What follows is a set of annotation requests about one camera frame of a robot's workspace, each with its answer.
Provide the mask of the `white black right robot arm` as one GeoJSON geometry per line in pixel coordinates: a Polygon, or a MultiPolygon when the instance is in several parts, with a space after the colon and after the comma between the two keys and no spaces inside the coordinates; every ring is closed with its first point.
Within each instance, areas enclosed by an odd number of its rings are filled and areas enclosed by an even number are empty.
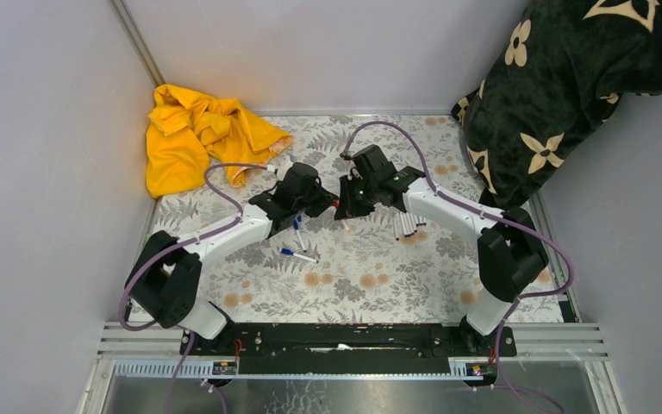
{"type": "Polygon", "coordinates": [[[367,216],[381,204],[427,218],[476,248],[483,290],[465,316],[459,341],[468,354],[483,354],[513,303],[549,263],[530,215],[521,208],[502,211],[457,196],[412,166],[397,169],[377,145],[341,157],[351,171],[340,177],[335,219],[367,216]]]}

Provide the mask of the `blue marker black eraser cap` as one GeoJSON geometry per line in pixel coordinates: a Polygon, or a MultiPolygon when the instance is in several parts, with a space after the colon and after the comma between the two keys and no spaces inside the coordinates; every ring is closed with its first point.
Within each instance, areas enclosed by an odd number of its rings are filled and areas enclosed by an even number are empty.
{"type": "Polygon", "coordinates": [[[402,212],[399,212],[399,213],[398,213],[398,221],[399,221],[399,223],[400,223],[400,229],[401,229],[401,231],[402,231],[402,238],[408,238],[408,237],[405,237],[405,234],[404,234],[404,227],[403,227],[403,225],[402,225],[401,217],[400,217],[400,214],[401,214],[401,213],[402,213],[402,212]]]}

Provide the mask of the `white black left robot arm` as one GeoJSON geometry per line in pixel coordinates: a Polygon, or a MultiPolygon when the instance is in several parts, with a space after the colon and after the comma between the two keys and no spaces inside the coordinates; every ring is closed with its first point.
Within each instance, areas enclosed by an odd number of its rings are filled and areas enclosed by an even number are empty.
{"type": "Polygon", "coordinates": [[[245,204],[224,196],[237,209],[234,215],[181,236],[164,230],[150,235],[127,277],[119,309],[123,311],[133,300],[152,318],[146,328],[155,324],[164,329],[180,327],[200,336],[211,354],[228,351],[233,342],[228,316],[197,297],[203,270],[291,228],[300,215],[321,215],[338,199],[322,186],[319,173],[310,165],[286,163],[267,166],[266,171],[275,174],[275,185],[245,204]]]}

